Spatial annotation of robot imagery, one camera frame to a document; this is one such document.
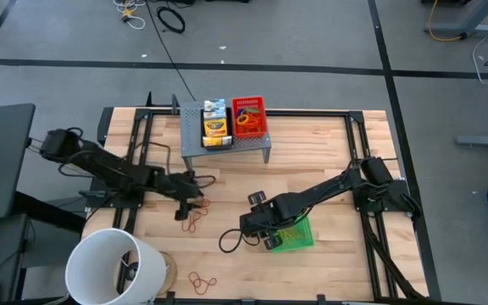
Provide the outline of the black plastic basket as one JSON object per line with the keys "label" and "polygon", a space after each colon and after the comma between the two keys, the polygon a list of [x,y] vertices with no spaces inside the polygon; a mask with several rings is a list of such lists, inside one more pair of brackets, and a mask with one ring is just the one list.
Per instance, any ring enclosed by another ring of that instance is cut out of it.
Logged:
{"label": "black plastic basket", "polygon": [[[202,123],[201,123],[201,127],[202,127],[202,138],[205,136],[205,131],[204,131],[204,127],[203,127],[203,122],[205,121],[205,119],[203,118],[203,116],[201,117],[202,119]],[[230,125],[229,125],[229,119],[228,119],[228,115],[227,115],[227,112],[226,112],[226,119],[227,119],[227,129],[228,129],[228,136],[232,136],[232,133],[230,131]],[[209,151],[213,151],[213,150],[223,150],[223,149],[229,149],[230,146],[225,146],[225,147],[205,147],[204,145],[202,145],[205,149],[209,150]]]}

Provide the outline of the round wooden lamp base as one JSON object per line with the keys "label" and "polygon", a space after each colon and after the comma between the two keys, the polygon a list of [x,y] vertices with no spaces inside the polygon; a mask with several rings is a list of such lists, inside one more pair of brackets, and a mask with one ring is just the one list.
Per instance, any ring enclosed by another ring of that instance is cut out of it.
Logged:
{"label": "round wooden lamp base", "polygon": [[157,297],[161,297],[165,295],[175,284],[177,279],[177,264],[176,261],[170,256],[167,252],[161,252],[164,262],[166,264],[166,274],[164,282],[157,293]]}

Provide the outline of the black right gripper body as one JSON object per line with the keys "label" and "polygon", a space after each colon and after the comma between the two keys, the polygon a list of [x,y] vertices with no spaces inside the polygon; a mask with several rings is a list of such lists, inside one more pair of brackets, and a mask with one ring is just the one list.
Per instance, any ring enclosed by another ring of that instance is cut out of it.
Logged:
{"label": "black right gripper body", "polygon": [[240,231],[247,237],[265,230],[279,230],[288,224],[288,219],[282,219],[273,207],[265,204],[252,206],[249,213],[240,216]]}

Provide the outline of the grey perforated metal riser shelf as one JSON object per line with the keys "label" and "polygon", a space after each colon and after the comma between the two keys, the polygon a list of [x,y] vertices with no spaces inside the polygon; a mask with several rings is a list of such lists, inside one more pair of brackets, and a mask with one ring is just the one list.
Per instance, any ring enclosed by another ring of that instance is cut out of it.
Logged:
{"label": "grey perforated metal riser shelf", "polygon": [[269,162],[271,140],[268,132],[261,138],[238,139],[233,136],[229,149],[213,151],[205,149],[202,146],[202,111],[203,102],[200,101],[180,104],[180,154],[188,170],[192,170],[194,157],[254,150],[262,152],[265,164]]}

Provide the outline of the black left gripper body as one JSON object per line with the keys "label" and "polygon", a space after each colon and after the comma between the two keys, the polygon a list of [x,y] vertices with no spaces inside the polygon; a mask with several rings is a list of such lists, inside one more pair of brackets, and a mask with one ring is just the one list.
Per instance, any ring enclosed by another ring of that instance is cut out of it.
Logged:
{"label": "black left gripper body", "polygon": [[158,192],[173,199],[192,199],[203,196],[193,170],[175,174],[159,170]]}

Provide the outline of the grey desk leg frame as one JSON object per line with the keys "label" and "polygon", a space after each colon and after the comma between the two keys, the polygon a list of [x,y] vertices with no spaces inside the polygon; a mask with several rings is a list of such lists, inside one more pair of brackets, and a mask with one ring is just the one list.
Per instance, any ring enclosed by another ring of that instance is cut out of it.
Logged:
{"label": "grey desk leg frame", "polygon": [[460,23],[435,23],[433,17],[439,2],[439,0],[435,0],[425,23],[424,32],[438,42],[463,40],[470,34],[488,36],[488,24],[485,23],[485,19],[488,17],[488,0],[478,1],[474,10]]}

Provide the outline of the black side desk frame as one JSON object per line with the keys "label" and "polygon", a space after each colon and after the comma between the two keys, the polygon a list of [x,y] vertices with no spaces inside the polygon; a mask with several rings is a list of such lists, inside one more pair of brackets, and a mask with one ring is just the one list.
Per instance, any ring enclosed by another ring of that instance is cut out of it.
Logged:
{"label": "black side desk frame", "polygon": [[69,211],[57,208],[22,192],[15,192],[13,214],[27,214],[30,218],[58,228],[81,233],[86,219]]}

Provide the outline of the grey desk foot bar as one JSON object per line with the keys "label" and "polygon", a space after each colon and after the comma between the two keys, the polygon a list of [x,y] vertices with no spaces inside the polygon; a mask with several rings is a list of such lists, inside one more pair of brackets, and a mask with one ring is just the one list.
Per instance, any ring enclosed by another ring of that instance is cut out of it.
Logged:
{"label": "grey desk foot bar", "polygon": [[458,145],[488,147],[488,136],[457,136],[455,142]]}

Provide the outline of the white lamp shade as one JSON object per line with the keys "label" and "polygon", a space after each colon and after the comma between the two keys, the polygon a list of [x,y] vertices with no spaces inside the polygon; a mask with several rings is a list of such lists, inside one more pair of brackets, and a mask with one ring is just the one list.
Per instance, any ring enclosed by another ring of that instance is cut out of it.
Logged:
{"label": "white lamp shade", "polygon": [[[135,252],[138,269],[121,293],[116,272],[122,257]],[[120,229],[99,230],[83,239],[69,256],[65,285],[80,305],[143,305],[155,300],[166,277],[160,251]]]}

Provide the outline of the green plastic basket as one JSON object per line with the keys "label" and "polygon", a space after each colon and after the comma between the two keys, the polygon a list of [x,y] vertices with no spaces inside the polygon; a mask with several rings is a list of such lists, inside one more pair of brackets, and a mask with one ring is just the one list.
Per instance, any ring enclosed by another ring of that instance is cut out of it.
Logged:
{"label": "green plastic basket", "polygon": [[282,243],[272,249],[271,252],[296,251],[314,245],[313,232],[308,217],[301,217],[296,225],[280,230],[278,236]]}

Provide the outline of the red plastic basket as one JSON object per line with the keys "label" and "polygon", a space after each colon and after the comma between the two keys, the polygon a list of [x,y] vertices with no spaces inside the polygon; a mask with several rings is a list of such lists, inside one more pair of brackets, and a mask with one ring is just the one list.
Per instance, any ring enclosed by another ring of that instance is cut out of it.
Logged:
{"label": "red plastic basket", "polygon": [[231,114],[236,138],[261,138],[268,132],[266,109],[260,96],[233,98]]}

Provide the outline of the small yellow box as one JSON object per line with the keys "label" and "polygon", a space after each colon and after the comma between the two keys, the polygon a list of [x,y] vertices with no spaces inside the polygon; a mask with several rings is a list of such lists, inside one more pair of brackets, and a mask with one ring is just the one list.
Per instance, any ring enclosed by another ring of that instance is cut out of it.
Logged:
{"label": "small yellow box", "polygon": [[232,136],[204,136],[202,144],[205,147],[225,147],[232,143]]}

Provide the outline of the red rubber band bundle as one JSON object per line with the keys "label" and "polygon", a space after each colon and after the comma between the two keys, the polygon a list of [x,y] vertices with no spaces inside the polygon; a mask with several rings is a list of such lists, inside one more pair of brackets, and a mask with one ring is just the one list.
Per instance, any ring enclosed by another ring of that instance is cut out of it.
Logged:
{"label": "red rubber band bundle", "polygon": [[190,234],[195,233],[197,230],[197,222],[201,218],[208,215],[209,205],[210,201],[208,199],[203,199],[202,202],[199,204],[199,208],[192,210],[188,219],[182,220],[180,222],[181,230]]}
{"label": "red rubber band bundle", "polygon": [[201,296],[208,292],[211,286],[215,286],[218,280],[215,277],[205,279],[200,276],[199,273],[193,271],[188,275],[188,280],[190,281],[194,292]]}

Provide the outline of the black table edge pad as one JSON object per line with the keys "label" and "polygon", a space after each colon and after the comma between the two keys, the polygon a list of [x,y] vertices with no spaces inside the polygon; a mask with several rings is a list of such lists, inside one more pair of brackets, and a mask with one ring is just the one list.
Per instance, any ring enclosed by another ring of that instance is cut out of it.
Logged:
{"label": "black table edge pad", "polygon": [[97,124],[97,142],[104,147],[113,115],[113,108],[104,108]]}

